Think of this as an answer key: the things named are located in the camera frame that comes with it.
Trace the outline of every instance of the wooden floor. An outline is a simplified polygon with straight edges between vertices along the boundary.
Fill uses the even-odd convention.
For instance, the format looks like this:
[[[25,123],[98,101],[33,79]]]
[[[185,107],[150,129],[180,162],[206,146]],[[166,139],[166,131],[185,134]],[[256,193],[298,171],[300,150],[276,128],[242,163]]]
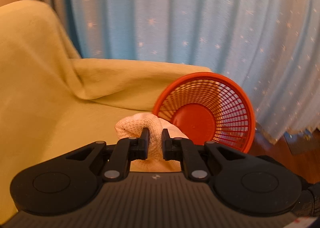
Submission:
[[[283,136],[276,145],[272,145],[262,135],[256,133],[249,154],[271,156],[309,183],[320,182],[320,149],[292,155]]]

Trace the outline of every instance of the textured towel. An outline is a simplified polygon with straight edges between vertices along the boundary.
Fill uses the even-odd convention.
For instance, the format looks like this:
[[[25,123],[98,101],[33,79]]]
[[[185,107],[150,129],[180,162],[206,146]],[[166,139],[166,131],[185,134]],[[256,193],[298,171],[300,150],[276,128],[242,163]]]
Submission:
[[[0,7],[0,224],[16,212],[9,186],[24,168],[97,140],[150,111],[177,78],[207,68],[79,59],[52,9],[37,1]]]
[[[142,129],[145,127],[150,131],[148,158],[133,161],[130,170],[142,172],[181,171],[180,162],[163,159],[161,148],[161,134],[164,128],[168,129],[171,138],[188,138],[176,126],[151,113],[140,113],[126,117],[118,121],[115,126],[119,139],[132,136],[140,137]]]

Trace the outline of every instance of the red basket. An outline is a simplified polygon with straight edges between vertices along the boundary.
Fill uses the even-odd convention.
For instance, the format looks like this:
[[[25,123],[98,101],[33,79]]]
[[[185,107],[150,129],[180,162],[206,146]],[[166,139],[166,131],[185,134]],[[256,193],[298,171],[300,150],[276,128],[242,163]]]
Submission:
[[[174,81],[152,113],[199,145],[212,140],[247,153],[254,138],[255,118],[247,95],[232,80],[211,72]]]

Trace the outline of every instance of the blue curtain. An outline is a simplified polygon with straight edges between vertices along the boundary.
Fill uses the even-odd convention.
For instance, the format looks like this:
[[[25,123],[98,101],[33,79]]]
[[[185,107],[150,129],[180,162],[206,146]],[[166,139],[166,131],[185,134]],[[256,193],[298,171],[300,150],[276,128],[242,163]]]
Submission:
[[[207,66],[275,142],[320,123],[320,0],[71,0],[83,58]]]

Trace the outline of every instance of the curtain fold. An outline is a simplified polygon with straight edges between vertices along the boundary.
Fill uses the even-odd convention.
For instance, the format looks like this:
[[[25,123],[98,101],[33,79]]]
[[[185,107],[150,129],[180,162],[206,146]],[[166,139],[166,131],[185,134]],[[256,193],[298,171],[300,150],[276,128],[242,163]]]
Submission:
[[[320,0],[53,0],[52,6],[83,58],[207,66],[231,78],[272,143],[285,131],[319,126]]]

